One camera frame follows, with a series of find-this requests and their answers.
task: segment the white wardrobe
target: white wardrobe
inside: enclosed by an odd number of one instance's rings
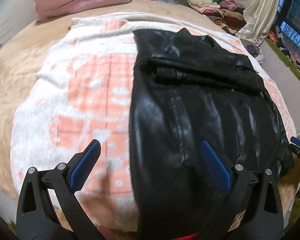
[[[0,0],[0,49],[34,20],[33,0]]]

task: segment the blue clamp pad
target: blue clamp pad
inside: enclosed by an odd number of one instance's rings
[[[218,189],[229,194],[231,191],[231,175],[207,141],[201,143],[201,157]]]
[[[295,144],[295,145],[297,145],[297,146],[300,147],[300,139],[298,139],[298,138],[292,136],[292,137],[290,138],[290,141],[291,141],[293,144]]]
[[[85,184],[90,172],[100,157],[100,143],[95,140],[89,148],[85,149],[85,152],[78,165],[70,174],[69,188],[72,192],[81,190]]]

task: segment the window frame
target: window frame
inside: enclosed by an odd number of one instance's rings
[[[280,27],[282,25],[282,22],[286,22],[292,29],[294,29],[300,35],[300,29],[297,26],[295,26],[289,19],[287,19],[292,2],[293,0],[284,0],[280,12],[277,10],[277,20],[275,21],[274,26],[278,25]]]

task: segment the metal screw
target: metal screw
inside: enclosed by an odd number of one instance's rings
[[[243,170],[243,166],[242,166],[241,164],[236,164],[236,165],[235,165],[235,169],[236,169],[237,171],[242,171],[242,170]]]
[[[265,172],[266,172],[266,174],[268,174],[268,175],[271,175],[271,174],[272,174],[271,169],[266,169]]]
[[[59,165],[58,165],[58,170],[63,170],[64,168],[66,167],[66,164],[65,163],[60,163]]]
[[[28,170],[28,172],[29,172],[30,174],[34,173],[34,172],[35,172],[35,168],[34,168],[34,167],[30,168],[30,169]]]

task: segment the bed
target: bed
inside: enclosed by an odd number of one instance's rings
[[[36,82],[36,74],[50,48],[67,34],[72,18],[100,16],[113,12],[152,13],[183,20],[212,31],[223,32],[207,17],[183,5],[145,0],[133,0],[129,4],[97,8],[39,23],[33,22],[23,29],[0,51],[0,191],[14,201],[18,199],[18,192],[11,177],[10,140],[16,109],[27,99]],[[300,183],[300,161],[295,156],[294,159],[295,167],[278,184],[283,214],[287,212]],[[11,212],[11,210],[6,210],[6,212],[15,214],[15,211]],[[62,212],[57,210],[57,214],[62,224],[68,227]],[[238,226],[241,217],[242,214],[238,215],[233,228]]]

